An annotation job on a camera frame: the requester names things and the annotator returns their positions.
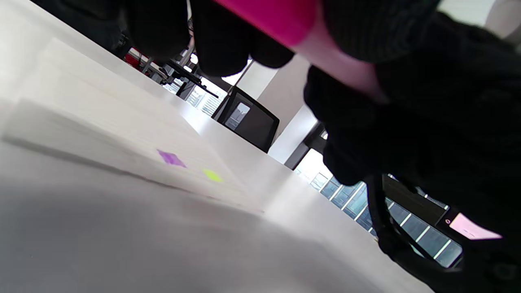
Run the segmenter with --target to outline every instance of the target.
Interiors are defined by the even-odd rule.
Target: glass window
[[[449,238],[434,228],[430,228],[418,241],[430,256],[434,257],[438,251],[449,241]]]
[[[360,224],[364,229],[369,230],[373,226],[373,221],[371,220],[371,214],[369,213],[369,208],[366,207],[362,212],[360,217],[356,219],[356,222]]]
[[[331,198],[331,196],[340,188],[340,183],[333,177],[327,184],[324,186],[322,193],[326,198]]]
[[[343,208],[345,203],[351,198],[358,186],[358,184],[353,186],[343,186],[342,189],[337,193],[337,195],[334,196],[331,202],[339,208]]]
[[[313,149],[309,150],[304,158],[302,158],[301,162],[295,169],[295,173],[297,173],[302,179],[306,180],[308,184],[313,181],[318,173],[326,176],[328,180],[333,177],[333,174],[322,162],[322,154]]]
[[[206,115],[211,116],[222,103],[227,92],[204,77],[201,78],[201,84],[205,86],[208,91],[216,94],[218,97],[214,97],[200,87],[195,86],[187,98],[187,103],[203,111]]]
[[[356,216],[358,216],[367,205],[367,186],[365,186],[365,183],[363,184],[364,186],[362,189],[353,197],[344,209],[344,213],[348,214],[353,219],[356,218]]]
[[[403,224],[402,228],[409,234],[414,240],[418,239],[418,237],[425,231],[427,228],[427,223],[420,220],[417,216],[411,214],[409,219]]]
[[[242,119],[248,114],[250,111],[250,107],[246,106],[244,103],[239,103],[237,108],[233,110],[228,120],[226,120],[225,125],[228,126],[231,130],[237,129],[237,126],[241,123]]]
[[[388,208],[392,205],[393,201],[390,200],[389,198],[386,198],[386,203],[387,203],[387,208]]]
[[[405,218],[407,218],[407,216],[410,214],[409,211],[407,211],[397,203],[395,203],[389,209],[389,213],[398,224],[401,224],[403,220],[405,220]]]
[[[315,188],[316,190],[320,190],[324,184],[327,182],[327,177],[322,175],[321,173],[318,173],[317,176],[315,176],[315,179],[311,181],[310,185]]]
[[[463,249],[456,242],[451,241],[447,247],[438,255],[436,261],[444,267],[449,267],[461,254]]]

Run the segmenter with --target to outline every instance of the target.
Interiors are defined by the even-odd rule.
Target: white wall
[[[303,105],[271,146],[268,155],[284,164],[316,123],[317,118]]]
[[[495,0],[444,0],[439,10],[461,22],[482,27],[494,2]]]
[[[302,56],[295,55],[293,60],[279,69],[257,99],[262,106],[280,119],[275,137],[284,131],[304,105],[303,91],[308,68],[309,62]]]
[[[237,87],[257,100],[277,72],[278,69],[252,62],[237,83]]]

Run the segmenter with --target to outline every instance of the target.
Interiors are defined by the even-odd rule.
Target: chair backrest
[[[212,118],[266,153],[280,123],[268,109],[237,87],[233,88]]]

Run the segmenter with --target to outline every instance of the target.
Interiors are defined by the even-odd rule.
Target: pink object
[[[343,53],[324,23],[319,0],[215,0],[281,44],[379,104],[388,103],[374,66]]]
[[[461,235],[467,237],[470,240],[480,240],[480,239],[501,239],[503,238],[501,235],[494,233],[492,231],[488,231],[485,228],[482,228],[476,225],[474,222],[469,220],[463,214],[458,214],[452,223],[449,225],[452,229],[460,233]]]

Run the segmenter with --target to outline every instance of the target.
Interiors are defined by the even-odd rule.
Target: table surface
[[[1,142],[2,292],[431,292],[291,170],[28,0],[0,18],[0,117],[59,40],[178,111],[264,210]]]

